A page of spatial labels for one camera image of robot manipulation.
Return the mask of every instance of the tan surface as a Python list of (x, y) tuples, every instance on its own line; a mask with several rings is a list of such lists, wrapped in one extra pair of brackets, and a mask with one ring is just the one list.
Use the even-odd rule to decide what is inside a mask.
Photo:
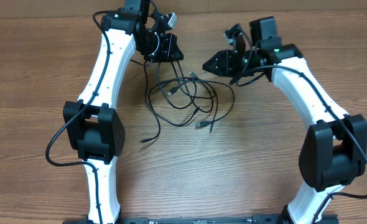
[[(125, 0), (0, 0), (0, 18), (90, 16)], [(367, 9), (367, 0), (154, 0), (163, 13)]]
[[(367, 11), (254, 12), (180, 17), (174, 33), (185, 54), (185, 73), (204, 79), (202, 63), (227, 49), (223, 31), (240, 22), (275, 15), (284, 43), (295, 43), (331, 97), (351, 114), (367, 119)], [(49, 139), (63, 124), (64, 102), (75, 101), (86, 85), (100, 43), (90, 17), (0, 20), (0, 223), (60, 223), (88, 213), (82, 167), (53, 167), (45, 160)], [(162, 78), (172, 77), (163, 66)], [(149, 69), (156, 82), (155, 67)], [(214, 127), (194, 123), (174, 128), (157, 124), (143, 102), (142, 68), (130, 64), (119, 96), (126, 145), (118, 162), (118, 195), (124, 217), (239, 217), (279, 213), (302, 181), (297, 158), (305, 131), (286, 97), (265, 78), (235, 88), (232, 113)], [(220, 109), (230, 104), (219, 88)], [(173, 96), (178, 104), (187, 99)], [(181, 121), (155, 96), (157, 110)], [(197, 121), (204, 119), (198, 115)], [(52, 148), (59, 162), (76, 161), (64, 133)], [(346, 192), (367, 193), (367, 173)], [(339, 198), (328, 207), (342, 223), (367, 220), (367, 200)]]

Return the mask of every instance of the wooden table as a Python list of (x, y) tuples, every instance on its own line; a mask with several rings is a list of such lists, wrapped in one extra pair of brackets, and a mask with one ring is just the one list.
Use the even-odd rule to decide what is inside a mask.
[[(235, 23), (276, 17), (283, 43), (304, 53), (313, 74), (351, 114), (367, 119), (367, 10), (293, 11), (180, 16), (174, 33), (185, 54), (187, 74), (229, 82), (202, 71), (202, 63), (228, 49), (223, 31)], [(60, 223), (88, 214), (88, 187), (82, 167), (59, 168), (45, 160), (45, 147), (63, 124), (65, 101), (75, 101), (98, 55), (100, 32), (90, 17), (0, 20), (0, 223)], [(156, 83), (155, 66), (149, 68)], [(173, 77), (169, 65), (163, 79)], [(302, 121), (287, 98), (263, 78), (235, 87), (231, 114), (208, 128), (195, 123), (157, 132), (143, 100), (142, 67), (130, 63), (119, 94), (118, 114), (126, 145), (118, 162), (118, 197), (124, 217), (242, 217), (280, 213), (302, 182), (297, 158), (305, 137)], [(226, 88), (220, 115), (230, 106)], [(178, 105), (188, 99), (172, 96)], [(162, 95), (155, 108), (179, 122), (192, 111), (172, 109)], [(201, 121), (205, 114), (196, 115)], [(77, 161), (66, 133), (51, 156)], [(367, 171), (345, 192), (367, 193)], [(367, 221), (367, 200), (337, 197), (327, 213), (342, 223)]]

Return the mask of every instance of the table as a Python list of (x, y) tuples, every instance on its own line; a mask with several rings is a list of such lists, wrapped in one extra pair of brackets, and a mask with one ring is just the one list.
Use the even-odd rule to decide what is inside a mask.
[[(294, 43), (330, 96), (351, 114), (367, 119), (367, 10), (281, 11), (181, 15), (174, 34), (185, 54), (185, 74), (228, 83), (202, 71), (218, 50), (228, 49), (223, 31), (236, 23), (275, 16), (283, 43)], [(61, 223), (88, 214), (83, 167), (53, 167), (45, 147), (63, 122), (65, 101), (84, 89), (100, 44), (90, 17), (0, 20), (0, 223)], [(156, 67), (149, 68), (156, 83)], [(162, 78), (173, 77), (163, 65)], [(235, 87), (231, 114), (208, 128), (162, 123), (160, 137), (144, 104), (144, 74), (130, 63), (118, 99), (126, 144), (118, 161), (118, 197), (124, 217), (242, 217), (280, 213), (302, 181), (298, 155), (305, 138), (302, 121), (287, 98), (266, 78)], [(218, 87), (220, 111), (231, 103)], [(188, 99), (172, 96), (178, 105)], [(162, 95), (155, 108), (174, 121), (177, 111)], [(206, 115), (196, 115), (202, 121)], [(67, 134), (51, 150), (55, 161), (77, 161)], [(367, 170), (345, 192), (367, 193)], [(337, 197), (326, 213), (342, 223), (367, 221), (367, 200)]]

